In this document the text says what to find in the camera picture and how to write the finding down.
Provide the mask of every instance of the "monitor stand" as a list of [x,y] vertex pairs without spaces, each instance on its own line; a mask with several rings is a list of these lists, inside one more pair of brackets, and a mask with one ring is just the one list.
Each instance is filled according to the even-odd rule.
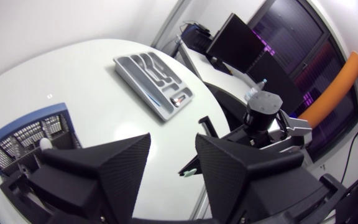
[[232,75],[231,71],[223,64],[221,60],[209,55],[206,55],[206,58],[216,70],[226,73],[228,75]]

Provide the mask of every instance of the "round table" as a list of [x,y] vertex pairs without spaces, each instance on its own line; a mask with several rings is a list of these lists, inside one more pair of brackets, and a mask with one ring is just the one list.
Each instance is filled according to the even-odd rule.
[[[163,122],[114,71],[114,57],[155,52],[195,97]],[[133,217],[189,219],[203,188],[202,175],[180,177],[195,155],[198,120],[209,116],[219,137],[229,132],[211,92],[173,58],[126,40],[92,40],[51,51],[0,75],[0,128],[32,111],[64,102],[83,147],[151,134],[150,153]],[[0,222],[25,222],[0,191]]]

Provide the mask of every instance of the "plastic organizer tray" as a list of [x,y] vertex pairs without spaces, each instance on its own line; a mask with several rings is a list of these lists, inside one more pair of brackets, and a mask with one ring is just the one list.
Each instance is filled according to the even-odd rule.
[[194,97],[186,83],[153,52],[113,60],[117,73],[164,121]]

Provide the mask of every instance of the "window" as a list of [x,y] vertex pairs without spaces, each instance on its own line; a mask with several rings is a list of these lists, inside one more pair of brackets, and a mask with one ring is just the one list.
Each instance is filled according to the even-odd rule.
[[[267,1],[251,20],[266,45],[303,94],[303,103],[291,114],[299,116],[324,92],[345,61],[337,44],[313,8],[303,0]],[[308,148],[315,161],[324,155],[358,120],[354,87],[335,110],[313,130]]]

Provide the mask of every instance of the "white wall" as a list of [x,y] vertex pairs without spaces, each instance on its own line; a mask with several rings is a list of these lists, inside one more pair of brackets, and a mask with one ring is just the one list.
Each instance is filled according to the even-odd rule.
[[150,45],[177,0],[0,0],[0,74],[91,39]]
[[171,52],[174,43],[168,42],[177,34],[181,34],[179,26],[184,24],[183,21],[199,22],[215,35],[230,13],[234,12],[247,23],[264,2],[265,0],[192,0],[166,39],[167,46],[164,47],[163,52],[168,54]]
[[[353,50],[358,53],[358,0],[308,1],[325,21],[344,56],[348,58]],[[310,167],[316,177],[328,172],[339,180],[342,178],[351,140],[357,131],[358,124],[330,153]],[[357,179],[358,137],[352,148],[344,184],[349,186]]]

